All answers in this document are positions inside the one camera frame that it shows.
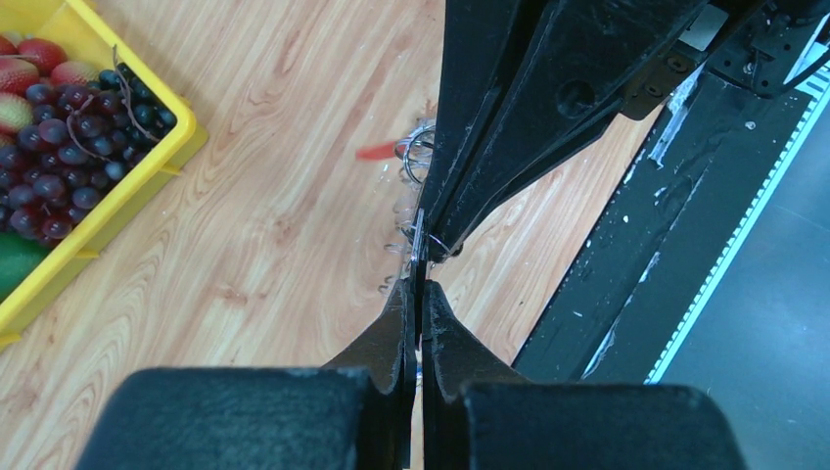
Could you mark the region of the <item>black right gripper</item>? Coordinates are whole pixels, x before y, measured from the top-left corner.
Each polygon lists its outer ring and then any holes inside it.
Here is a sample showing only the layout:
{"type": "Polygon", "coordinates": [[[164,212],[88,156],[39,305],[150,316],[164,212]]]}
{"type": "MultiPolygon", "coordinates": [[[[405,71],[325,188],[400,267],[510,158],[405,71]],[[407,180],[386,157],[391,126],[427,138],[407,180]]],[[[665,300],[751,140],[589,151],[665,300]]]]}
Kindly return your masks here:
{"type": "Polygon", "coordinates": [[[645,118],[698,70],[764,99],[785,94],[829,61],[806,64],[803,52],[828,20],[827,1],[709,1],[623,87],[621,114],[645,118]]]}

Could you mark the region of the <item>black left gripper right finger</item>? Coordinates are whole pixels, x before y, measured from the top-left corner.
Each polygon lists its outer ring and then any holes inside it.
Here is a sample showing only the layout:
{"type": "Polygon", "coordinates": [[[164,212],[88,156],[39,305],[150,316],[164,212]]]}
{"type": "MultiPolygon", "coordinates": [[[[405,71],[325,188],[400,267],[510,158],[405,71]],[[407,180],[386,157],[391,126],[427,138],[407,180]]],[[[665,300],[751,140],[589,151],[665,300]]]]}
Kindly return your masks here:
{"type": "Polygon", "coordinates": [[[540,384],[499,359],[427,281],[424,461],[429,469],[742,469],[715,402],[685,386],[540,384]]]}

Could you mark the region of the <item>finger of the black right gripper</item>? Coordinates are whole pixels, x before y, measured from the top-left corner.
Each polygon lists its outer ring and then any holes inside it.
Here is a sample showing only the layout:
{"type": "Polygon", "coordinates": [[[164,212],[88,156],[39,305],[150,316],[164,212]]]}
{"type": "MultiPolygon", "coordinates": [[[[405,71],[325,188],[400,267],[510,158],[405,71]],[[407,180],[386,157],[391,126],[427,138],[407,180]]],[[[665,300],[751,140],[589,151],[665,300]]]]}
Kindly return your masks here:
{"type": "Polygon", "coordinates": [[[451,257],[498,197],[575,133],[612,117],[623,87],[695,19],[700,1],[556,1],[465,161],[438,226],[434,262],[451,257]]]}
{"type": "Polygon", "coordinates": [[[438,115],[431,166],[419,208],[438,226],[465,161],[483,136],[556,1],[445,3],[438,115]]]}

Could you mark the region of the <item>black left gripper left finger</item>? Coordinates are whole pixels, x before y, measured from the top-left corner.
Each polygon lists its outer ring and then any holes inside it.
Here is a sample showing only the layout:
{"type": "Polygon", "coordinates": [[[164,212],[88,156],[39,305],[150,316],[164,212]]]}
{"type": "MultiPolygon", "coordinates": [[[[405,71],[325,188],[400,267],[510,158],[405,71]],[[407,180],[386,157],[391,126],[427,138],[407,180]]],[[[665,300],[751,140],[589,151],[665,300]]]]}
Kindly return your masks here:
{"type": "Polygon", "coordinates": [[[401,469],[410,460],[414,306],[380,316],[319,367],[155,367],[109,398],[80,469],[401,469]]]}

